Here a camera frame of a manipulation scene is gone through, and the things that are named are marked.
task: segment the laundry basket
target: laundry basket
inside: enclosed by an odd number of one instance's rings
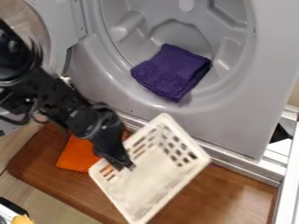
[[[167,114],[124,143],[136,168],[117,171],[105,159],[90,177],[131,224],[147,223],[211,161]]]

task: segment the washing machine drum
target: washing machine drum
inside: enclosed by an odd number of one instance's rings
[[[57,30],[66,29],[67,21],[45,7],[59,3],[47,2],[55,1],[30,4],[48,26],[57,50],[66,41]],[[83,95],[132,119],[149,121],[169,113],[197,139],[261,157],[297,78],[299,1],[73,2],[82,9],[81,31],[87,30],[73,48],[69,75]],[[59,12],[66,14],[66,7]],[[75,22],[78,13],[73,9]],[[153,94],[130,74],[164,43],[212,60],[212,69],[180,103]]]

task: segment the purple towel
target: purple towel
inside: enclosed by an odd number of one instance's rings
[[[139,83],[173,102],[179,102],[210,70],[211,61],[175,45],[165,44],[151,60],[131,69]]]

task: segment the black cable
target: black cable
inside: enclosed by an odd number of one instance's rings
[[[30,117],[29,117],[29,114],[27,113],[24,115],[22,120],[16,121],[16,120],[12,120],[6,116],[0,115],[0,120],[3,120],[7,123],[11,123],[13,125],[23,126],[23,125],[26,125],[30,121]]]
[[[31,114],[34,113],[34,111],[36,110],[38,106],[38,101],[35,99],[34,100],[34,103],[31,107],[31,109],[29,110],[28,113],[24,114],[23,118],[21,120],[13,120],[13,119],[10,119],[8,118],[7,116],[3,116],[3,115],[0,115],[0,120],[3,120],[7,123],[11,123],[13,125],[18,125],[18,126],[23,126],[23,125],[26,125],[29,121],[30,121],[30,116]]]

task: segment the metal frame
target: metal frame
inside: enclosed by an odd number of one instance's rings
[[[299,122],[289,156],[288,168],[280,187],[273,224],[299,223]]]
[[[288,105],[284,110],[282,117],[295,122],[297,112],[297,108]],[[137,131],[142,126],[147,125],[147,122],[144,120],[134,118],[131,115],[123,113],[119,113],[119,115],[126,123],[127,127],[132,131]],[[238,172],[252,179],[257,179],[268,185],[278,187],[286,174],[286,167],[289,161],[289,149],[285,149],[285,152],[281,154],[279,151],[272,149],[271,145],[269,145],[268,149],[265,151],[264,157],[261,160],[256,160],[231,150],[221,148],[212,143],[207,143],[199,139],[195,140],[212,156],[214,164]],[[290,148],[290,143],[286,143],[285,147]]]

